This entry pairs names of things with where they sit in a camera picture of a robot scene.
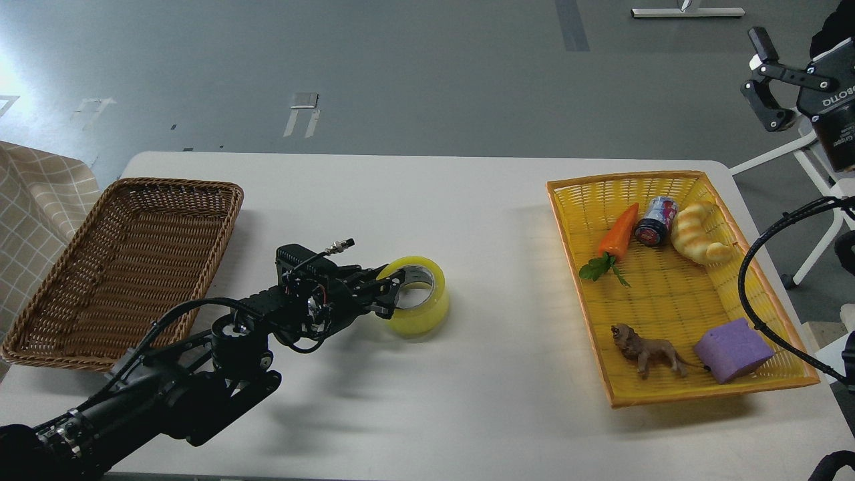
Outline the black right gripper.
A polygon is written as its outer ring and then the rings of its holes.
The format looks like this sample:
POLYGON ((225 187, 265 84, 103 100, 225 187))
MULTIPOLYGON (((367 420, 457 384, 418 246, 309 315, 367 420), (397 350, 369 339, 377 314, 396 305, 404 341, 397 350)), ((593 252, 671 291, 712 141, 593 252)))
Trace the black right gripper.
POLYGON ((770 133, 794 124, 797 115, 810 119, 834 172, 852 172, 854 164, 854 47, 852 40, 813 57, 804 68, 781 62, 772 38, 763 27, 752 27, 748 37, 755 55, 751 78, 741 85, 749 106, 770 133), (800 88, 794 108, 781 106, 772 92, 777 80, 800 88))

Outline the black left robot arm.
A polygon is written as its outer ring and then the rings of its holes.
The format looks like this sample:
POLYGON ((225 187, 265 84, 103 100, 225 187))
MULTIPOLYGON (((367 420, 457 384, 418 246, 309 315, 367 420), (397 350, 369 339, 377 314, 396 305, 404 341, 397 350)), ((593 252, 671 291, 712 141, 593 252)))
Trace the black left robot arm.
POLYGON ((284 245, 275 286, 168 311, 95 395, 38 426, 3 426, 2 479, 95 480, 161 435, 201 446, 280 387, 270 336, 311 353, 360 316, 391 319, 402 287, 431 278, 415 266, 364 269, 329 260, 353 243, 320 253, 284 245), (299 347, 300 340, 313 347, 299 347))

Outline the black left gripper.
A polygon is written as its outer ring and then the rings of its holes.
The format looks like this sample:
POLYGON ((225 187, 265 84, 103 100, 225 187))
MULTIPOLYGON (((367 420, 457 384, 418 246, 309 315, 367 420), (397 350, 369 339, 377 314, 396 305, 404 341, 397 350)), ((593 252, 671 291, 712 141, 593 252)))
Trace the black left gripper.
POLYGON ((404 269, 382 274, 389 265, 362 269, 359 265, 339 266, 329 259, 350 247, 332 245, 320 253, 302 245, 278 247, 278 283, 288 301, 288 319, 295 322, 294 327, 286 328, 291 338, 328 338, 367 310, 381 319, 393 317, 396 299, 381 296, 404 280, 404 269), (360 297, 376 298, 367 302, 360 297))

